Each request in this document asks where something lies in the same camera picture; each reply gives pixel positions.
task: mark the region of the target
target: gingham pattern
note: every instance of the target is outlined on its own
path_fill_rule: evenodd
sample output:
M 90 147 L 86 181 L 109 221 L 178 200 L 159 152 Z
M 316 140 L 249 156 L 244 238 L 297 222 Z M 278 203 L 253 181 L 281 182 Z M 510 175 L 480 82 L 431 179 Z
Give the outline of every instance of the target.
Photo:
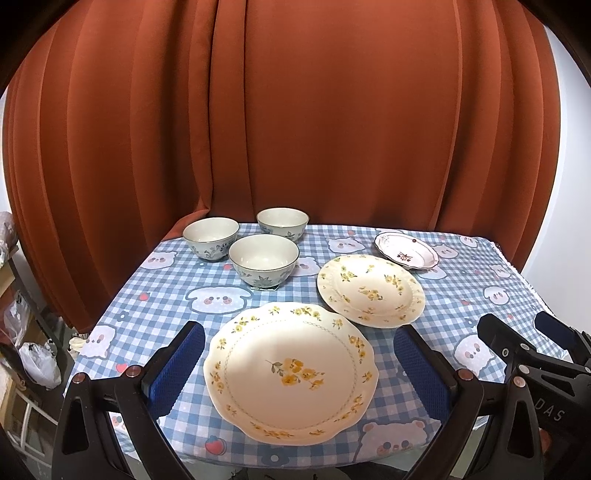
M 538 351 L 561 357 L 564 352 L 537 332 L 533 319 L 545 309 L 544 303 L 527 282 L 508 264 L 493 243 L 477 238 L 478 247 L 464 245 L 458 235 L 450 233 L 408 232 L 426 243 L 445 244 L 458 252 L 456 258 L 442 258 L 439 267 L 447 274 L 441 280 L 428 280 L 417 276 L 426 294 L 426 308 L 414 327 L 434 349 L 444 353 L 455 368 L 460 365 L 453 357 L 454 347 L 467 335 L 476 333 L 478 319 L 485 313 L 494 313 L 538 347 Z M 240 234 L 260 233 L 258 226 L 241 226 Z M 364 249 L 358 253 L 378 255 L 373 240 L 379 230 L 375 228 L 310 225 L 298 243 L 301 257 L 313 257 L 319 266 L 339 254 L 329 249 L 329 239 L 352 238 Z M 111 325 L 116 336 L 106 359 L 80 356 L 72 375 L 84 371 L 91 378 L 119 375 L 118 364 L 145 364 L 161 346 L 167 345 L 188 320 L 200 322 L 211 338 L 222 324 L 233 318 L 229 314 L 196 313 L 189 308 L 185 295 L 207 286 L 236 286 L 251 291 L 244 308 L 258 307 L 269 301 L 300 301 L 324 305 L 316 289 L 316 275 L 290 277 L 276 291 L 250 290 L 229 266 L 227 259 L 221 262 L 200 261 L 182 239 L 165 241 L 155 252 L 176 252 L 174 264 L 160 270 L 140 267 L 121 289 L 98 325 Z M 511 273 L 510 278 L 498 278 L 491 265 L 503 265 Z M 500 286 L 510 296 L 506 305 L 495 305 L 484 298 L 483 290 Z M 141 293 L 148 293 L 148 300 L 140 300 Z M 240 466 L 285 466 L 308 468 L 337 466 L 356 458 L 363 425 L 374 421 L 408 423 L 422 419 L 428 438 L 439 427 L 439 422 L 428 418 L 412 386 L 405 379 L 402 369 L 392 353 L 394 330 L 372 329 L 358 326 L 374 348 L 375 362 L 379 369 L 378 387 L 374 399 L 362 420 L 320 445 L 309 447 L 271 447 L 246 437 L 239 429 L 222 420 L 214 409 L 207 393 L 203 376 L 203 360 L 209 346 L 191 374 L 172 412 L 160 418 L 162 431 L 181 458 L 198 458 L 208 462 Z M 480 378 L 502 381 L 504 363 L 494 358 Z M 134 448 L 123 425 L 116 431 L 122 448 L 133 452 Z M 211 437 L 223 439 L 226 452 L 216 456 L 205 449 Z

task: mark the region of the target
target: yellow floral plate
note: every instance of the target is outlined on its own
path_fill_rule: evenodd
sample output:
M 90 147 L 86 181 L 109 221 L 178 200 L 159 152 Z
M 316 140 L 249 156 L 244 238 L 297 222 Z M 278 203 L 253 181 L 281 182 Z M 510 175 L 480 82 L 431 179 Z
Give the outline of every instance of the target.
M 374 350 L 341 315 L 313 304 L 244 310 L 212 338 L 203 364 L 218 413 L 254 440 L 325 442 L 374 396 Z
M 395 328 L 414 322 L 425 308 L 420 283 L 400 265 L 373 255 L 344 255 L 318 274 L 323 300 L 352 322 Z

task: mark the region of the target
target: curtain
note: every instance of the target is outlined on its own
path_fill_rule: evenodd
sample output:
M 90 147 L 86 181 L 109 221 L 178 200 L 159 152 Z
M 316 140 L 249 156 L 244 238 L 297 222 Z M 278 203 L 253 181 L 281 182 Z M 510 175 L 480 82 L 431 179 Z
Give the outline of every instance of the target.
M 5 176 L 44 295 L 87 331 L 205 215 L 478 235 L 521 267 L 559 116 L 516 0 L 81 0 L 12 80 Z

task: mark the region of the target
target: blue gripper pad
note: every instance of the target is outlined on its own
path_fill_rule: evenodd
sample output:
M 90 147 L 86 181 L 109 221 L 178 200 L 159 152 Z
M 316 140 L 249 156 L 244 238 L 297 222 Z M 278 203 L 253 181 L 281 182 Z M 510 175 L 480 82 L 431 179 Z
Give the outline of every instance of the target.
M 394 354 L 432 419 L 445 423 L 452 407 L 456 381 L 417 331 L 410 325 L 394 335 Z
M 142 390 L 152 418 L 170 413 L 204 348 L 203 326 L 187 322 L 172 342 L 159 349 L 146 364 Z
M 547 312 L 535 316 L 535 327 L 564 350 L 576 347 L 576 334 L 571 327 L 552 317 Z

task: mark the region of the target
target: silver rivet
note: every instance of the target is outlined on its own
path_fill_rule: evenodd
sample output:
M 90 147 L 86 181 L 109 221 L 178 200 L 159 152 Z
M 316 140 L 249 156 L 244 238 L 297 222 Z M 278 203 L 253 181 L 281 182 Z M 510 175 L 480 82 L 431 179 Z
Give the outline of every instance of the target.
M 472 380 L 472 378 L 474 378 L 474 374 L 465 368 L 459 369 L 457 371 L 457 376 L 466 381 Z
M 85 379 L 86 379 L 86 374 L 84 372 L 80 372 L 80 373 L 74 375 L 74 378 L 72 378 L 72 381 L 74 383 L 82 383 Z
M 515 377 L 513 379 L 513 383 L 517 385 L 519 388 L 523 388 L 525 386 L 525 380 L 522 377 Z
M 142 372 L 142 368 L 139 365 L 131 365 L 131 367 L 127 367 L 125 370 L 125 375 L 128 377 L 137 377 Z

